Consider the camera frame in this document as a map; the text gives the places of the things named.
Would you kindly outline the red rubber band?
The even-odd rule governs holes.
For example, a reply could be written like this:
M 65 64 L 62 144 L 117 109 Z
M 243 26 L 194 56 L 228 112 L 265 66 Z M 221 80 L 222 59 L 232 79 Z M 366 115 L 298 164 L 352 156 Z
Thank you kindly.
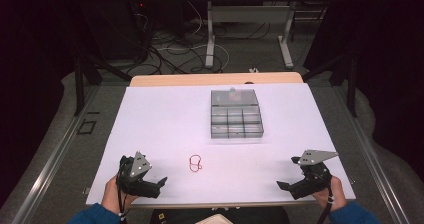
M 202 158 L 201 158 L 200 155 L 197 155 L 197 154 L 192 155 L 189 158 L 189 169 L 192 172 L 200 171 L 202 169 L 201 160 L 202 160 Z

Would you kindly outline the black computer tower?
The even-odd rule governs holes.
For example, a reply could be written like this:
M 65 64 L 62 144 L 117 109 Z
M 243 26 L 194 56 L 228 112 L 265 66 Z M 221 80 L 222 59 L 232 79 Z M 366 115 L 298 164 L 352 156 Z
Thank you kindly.
M 137 63 L 143 63 L 147 60 L 149 55 L 154 23 L 149 18 L 147 9 L 144 7 L 143 3 L 130 1 L 129 7 L 135 24 L 138 46 L 140 49 L 140 56 L 137 59 Z

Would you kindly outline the white desk with metal legs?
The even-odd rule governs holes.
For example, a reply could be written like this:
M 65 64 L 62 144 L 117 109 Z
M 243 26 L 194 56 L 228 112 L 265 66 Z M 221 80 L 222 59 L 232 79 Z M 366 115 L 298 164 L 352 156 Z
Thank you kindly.
M 284 1 L 282 4 L 271 2 L 266 5 L 265 1 L 254 0 L 255 4 L 225 4 L 216 5 L 212 1 L 207 2 L 207 27 L 208 43 L 206 50 L 205 66 L 212 67 L 214 63 L 215 23 L 282 23 L 283 34 L 278 37 L 278 42 L 283 57 L 283 64 L 288 69 L 293 69 L 294 64 L 287 46 L 291 26 L 294 22 L 295 7 L 297 1 Z

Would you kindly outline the person's left hand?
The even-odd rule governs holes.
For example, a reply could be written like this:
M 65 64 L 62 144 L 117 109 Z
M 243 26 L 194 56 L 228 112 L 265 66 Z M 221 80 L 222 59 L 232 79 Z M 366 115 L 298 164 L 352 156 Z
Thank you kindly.
M 137 196 L 127 195 L 118 190 L 116 176 L 113 176 L 105 185 L 101 205 L 113 213 L 124 213 L 137 199 Z

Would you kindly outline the black metal stand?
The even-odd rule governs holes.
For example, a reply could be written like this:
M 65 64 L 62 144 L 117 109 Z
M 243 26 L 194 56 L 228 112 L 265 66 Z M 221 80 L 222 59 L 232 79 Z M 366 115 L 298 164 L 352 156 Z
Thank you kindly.
M 91 85 L 100 85 L 103 81 L 97 68 L 100 67 L 121 78 L 124 81 L 131 81 L 132 77 L 117 68 L 108 64 L 105 60 L 93 54 L 80 52 L 74 57 L 75 90 L 76 90 L 76 110 L 78 116 L 85 106 L 84 80 Z
M 330 84 L 332 86 L 340 86 L 344 80 L 347 84 L 346 106 L 351 115 L 356 118 L 356 84 L 357 84 L 357 68 L 358 68 L 357 53 L 347 51 L 336 55 L 334 58 L 319 65 L 316 69 L 308 71 L 302 76 L 302 79 L 307 82 L 312 77 L 321 74 L 331 68 L 336 68 L 336 71 L 330 76 Z

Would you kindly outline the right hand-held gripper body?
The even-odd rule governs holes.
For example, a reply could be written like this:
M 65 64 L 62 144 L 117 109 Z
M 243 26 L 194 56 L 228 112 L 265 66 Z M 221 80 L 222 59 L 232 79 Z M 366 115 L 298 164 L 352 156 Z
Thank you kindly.
M 297 200 L 326 188 L 332 175 L 325 165 L 325 161 L 337 157 L 337 152 L 321 150 L 305 150 L 300 157 L 292 157 L 304 175 L 304 179 L 292 184 L 289 192 Z

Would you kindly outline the white table cover sheet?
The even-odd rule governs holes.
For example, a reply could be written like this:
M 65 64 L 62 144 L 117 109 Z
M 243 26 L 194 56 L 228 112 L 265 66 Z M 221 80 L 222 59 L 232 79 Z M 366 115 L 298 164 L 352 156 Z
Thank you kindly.
M 137 151 L 152 168 L 145 178 L 168 177 L 158 198 L 137 206 L 224 207 L 290 204 L 277 181 L 295 183 L 301 169 L 291 160 L 307 149 L 331 151 L 330 138 L 305 84 L 254 84 L 264 134 L 259 139 L 212 139 L 210 86 L 129 87 L 123 97 L 87 201 L 101 200 L 104 185 L 124 155 Z M 192 172 L 189 158 L 200 155 Z

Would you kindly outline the clear plastic compartment box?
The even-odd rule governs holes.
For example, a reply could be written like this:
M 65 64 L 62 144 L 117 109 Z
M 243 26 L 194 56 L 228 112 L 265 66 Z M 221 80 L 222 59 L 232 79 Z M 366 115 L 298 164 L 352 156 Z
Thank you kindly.
M 210 117 L 212 139 L 263 137 L 260 105 L 253 89 L 212 90 Z

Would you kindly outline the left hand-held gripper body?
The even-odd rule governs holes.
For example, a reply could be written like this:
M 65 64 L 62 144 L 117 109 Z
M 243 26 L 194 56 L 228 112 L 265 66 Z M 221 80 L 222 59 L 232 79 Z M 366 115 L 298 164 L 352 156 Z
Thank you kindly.
M 157 198 L 160 195 L 161 184 L 144 180 L 144 176 L 151 168 L 150 162 L 139 151 L 134 156 L 123 156 L 120 160 L 117 185 L 125 194 Z

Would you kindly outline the silver floor rail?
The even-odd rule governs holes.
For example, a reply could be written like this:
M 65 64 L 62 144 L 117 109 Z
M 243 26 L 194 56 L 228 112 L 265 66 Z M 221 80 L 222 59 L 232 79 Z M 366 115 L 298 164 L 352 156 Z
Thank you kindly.
M 362 156 L 370 170 L 370 173 L 374 179 L 377 189 L 382 197 L 389 213 L 394 221 L 394 224 L 410 224 L 409 218 L 407 217 L 403 207 L 401 206 L 398 197 L 396 196 L 394 189 L 384 172 L 382 166 L 379 163 L 379 158 L 374 148 L 371 145 L 370 140 L 366 136 L 362 129 L 359 120 L 353 117 L 351 111 L 347 107 L 347 99 L 345 92 L 342 87 L 333 88 L 335 96 L 338 102 L 342 105 L 342 109 L 347 115 L 348 120 L 355 130 L 356 136 L 359 141 L 359 149 L 361 150 Z
M 104 91 L 90 88 L 79 115 L 69 106 L 56 115 L 14 193 L 18 203 L 10 224 L 66 224 L 86 208 L 109 124 L 100 105 Z

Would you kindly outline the person's right hand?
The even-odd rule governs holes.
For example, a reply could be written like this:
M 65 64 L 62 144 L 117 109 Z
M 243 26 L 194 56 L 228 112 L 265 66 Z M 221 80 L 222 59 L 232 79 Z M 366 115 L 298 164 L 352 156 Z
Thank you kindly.
M 330 211 L 339 210 L 347 205 L 347 200 L 343 191 L 343 186 L 341 180 L 333 176 L 330 182 L 330 190 L 323 189 L 319 192 L 312 194 L 318 204 L 325 208 L 328 205 L 328 199 L 332 196 L 332 205 Z

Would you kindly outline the beige paper sheet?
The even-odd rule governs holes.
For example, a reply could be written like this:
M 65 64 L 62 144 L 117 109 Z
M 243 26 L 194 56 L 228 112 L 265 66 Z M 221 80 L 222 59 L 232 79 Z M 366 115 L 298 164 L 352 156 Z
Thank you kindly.
M 221 214 L 215 214 L 207 217 L 195 224 L 233 224 L 229 219 Z

